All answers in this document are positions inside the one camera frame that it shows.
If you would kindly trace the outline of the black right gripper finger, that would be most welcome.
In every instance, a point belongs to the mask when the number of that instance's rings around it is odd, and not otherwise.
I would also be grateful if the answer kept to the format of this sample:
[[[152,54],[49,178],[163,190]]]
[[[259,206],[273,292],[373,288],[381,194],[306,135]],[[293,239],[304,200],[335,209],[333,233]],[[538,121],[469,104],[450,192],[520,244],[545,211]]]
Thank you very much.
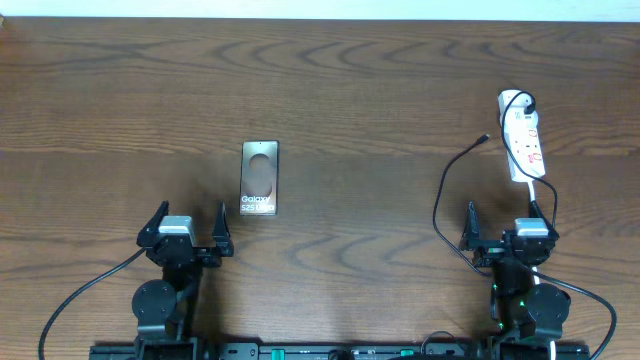
[[[559,234],[556,231],[554,225],[544,215],[536,200],[532,200],[529,203],[529,217],[537,219],[540,223],[543,223],[545,225],[547,229],[546,237],[550,237],[553,239],[559,238]]]
[[[459,243],[460,250],[474,250],[481,241],[481,231],[478,214],[474,202],[468,204],[465,226]]]

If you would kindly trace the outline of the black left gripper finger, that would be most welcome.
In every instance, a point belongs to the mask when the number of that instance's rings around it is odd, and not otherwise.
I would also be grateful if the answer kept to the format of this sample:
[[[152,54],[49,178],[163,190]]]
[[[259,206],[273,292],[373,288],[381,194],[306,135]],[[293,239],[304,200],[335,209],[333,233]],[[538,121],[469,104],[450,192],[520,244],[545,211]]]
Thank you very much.
[[[163,201],[155,214],[146,223],[146,225],[139,231],[136,239],[136,244],[139,247],[153,247],[159,239],[159,227],[169,213],[169,202]]]
[[[224,202],[219,203],[215,224],[212,230],[212,239],[217,247],[232,246],[232,238],[227,223],[226,205]]]

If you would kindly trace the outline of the Galaxy S25 Ultra smartphone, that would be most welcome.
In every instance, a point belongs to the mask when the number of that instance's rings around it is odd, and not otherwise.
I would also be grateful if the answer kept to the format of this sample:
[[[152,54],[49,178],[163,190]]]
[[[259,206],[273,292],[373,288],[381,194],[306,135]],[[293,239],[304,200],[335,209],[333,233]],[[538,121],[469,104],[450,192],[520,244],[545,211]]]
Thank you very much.
[[[277,140],[243,143],[240,182],[242,216],[277,214],[279,145]]]

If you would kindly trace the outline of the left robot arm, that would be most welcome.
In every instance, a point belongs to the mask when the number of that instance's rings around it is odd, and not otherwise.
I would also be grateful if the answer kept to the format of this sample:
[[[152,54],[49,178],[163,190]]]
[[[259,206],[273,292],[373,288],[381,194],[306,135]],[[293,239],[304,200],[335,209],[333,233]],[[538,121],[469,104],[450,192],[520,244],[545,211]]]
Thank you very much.
[[[198,246],[193,219],[169,213],[161,203],[140,230],[136,244],[162,269],[162,277],[142,284],[132,298],[137,337],[137,359],[213,359],[216,351],[192,333],[203,270],[218,268],[234,255],[226,219],[226,206],[218,207],[212,230],[213,244]]]

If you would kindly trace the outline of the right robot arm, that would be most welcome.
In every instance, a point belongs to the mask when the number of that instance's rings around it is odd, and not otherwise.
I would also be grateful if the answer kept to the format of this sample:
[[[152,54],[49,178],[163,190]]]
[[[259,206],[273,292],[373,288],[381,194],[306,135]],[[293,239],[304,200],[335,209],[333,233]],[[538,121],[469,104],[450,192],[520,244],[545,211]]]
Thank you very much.
[[[473,253],[475,267],[491,270],[490,312],[500,327],[483,342],[488,358],[552,357],[551,344],[563,335],[571,298],[557,286],[537,281],[534,271],[548,260],[558,239],[536,202],[530,203],[528,217],[517,218],[512,230],[494,240],[483,237],[475,206],[468,205],[460,249]]]

